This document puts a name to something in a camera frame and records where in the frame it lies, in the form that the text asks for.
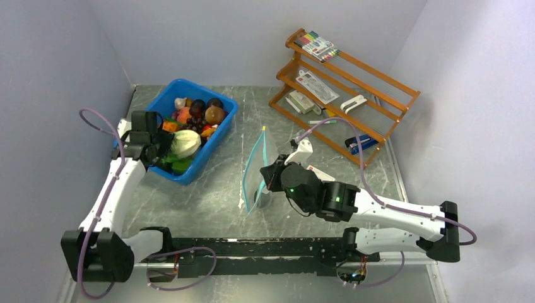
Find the clear zip top bag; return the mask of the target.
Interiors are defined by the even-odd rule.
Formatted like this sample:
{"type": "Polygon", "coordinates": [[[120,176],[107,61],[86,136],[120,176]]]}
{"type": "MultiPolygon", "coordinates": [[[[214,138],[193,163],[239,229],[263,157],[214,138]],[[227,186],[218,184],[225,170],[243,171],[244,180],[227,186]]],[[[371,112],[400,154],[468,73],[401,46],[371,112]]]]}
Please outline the clear zip top bag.
{"type": "Polygon", "coordinates": [[[260,137],[256,141],[249,155],[242,178],[242,196],[247,213],[255,211],[255,192],[266,188],[264,179],[259,170],[272,164],[279,152],[276,142],[267,126],[262,127],[260,137]]]}

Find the green napa cabbage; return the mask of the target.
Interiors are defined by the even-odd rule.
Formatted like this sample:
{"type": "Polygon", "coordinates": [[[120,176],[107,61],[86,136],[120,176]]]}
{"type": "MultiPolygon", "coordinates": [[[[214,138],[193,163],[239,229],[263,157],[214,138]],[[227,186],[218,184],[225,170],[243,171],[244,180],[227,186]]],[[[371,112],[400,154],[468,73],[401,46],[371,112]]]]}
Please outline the green napa cabbage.
{"type": "Polygon", "coordinates": [[[160,168],[175,175],[183,174],[200,147],[201,136],[197,132],[187,129],[175,132],[170,151],[160,161],[160,168]]]}

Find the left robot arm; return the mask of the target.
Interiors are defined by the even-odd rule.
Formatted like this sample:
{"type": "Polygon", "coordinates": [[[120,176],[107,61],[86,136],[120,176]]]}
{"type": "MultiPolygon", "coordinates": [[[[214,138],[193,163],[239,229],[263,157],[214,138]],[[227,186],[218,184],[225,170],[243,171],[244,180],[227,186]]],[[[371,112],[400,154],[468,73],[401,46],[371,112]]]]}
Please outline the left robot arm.
{"type": "Polygon", "coordinates": [[[175,245],[167,227],[145,227],[130,238],[122,225],[134,190],[148,169],[170,150],[173,134],[156,111],[137,110],[110,131],[116,144],[98,198],[76,230],[61,238],[61,248],[76,282],[126,282],[135,264],[152,256],[164,263],[175,245]]]}

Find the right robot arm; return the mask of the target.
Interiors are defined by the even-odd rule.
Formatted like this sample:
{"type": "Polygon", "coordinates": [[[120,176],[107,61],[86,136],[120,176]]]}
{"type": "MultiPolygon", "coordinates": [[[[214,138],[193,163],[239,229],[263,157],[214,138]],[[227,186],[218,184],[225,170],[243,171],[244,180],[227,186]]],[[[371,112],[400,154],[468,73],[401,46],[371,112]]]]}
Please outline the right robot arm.
{"type": "Polygon", "coordinates": [[[460,261],[457,205],[444,201],[439,206],[412,205],[376,197],[357,186],[322,181],[301,165],[285,164],[278,158],[259,170],[267,190],[283,192],[306,215],[328,222],[357,219],[379,224],[379,230],[347,228],[340,245],[342,257],[356,261],[375,253],[413,251],[435,261],[460,261]]]}

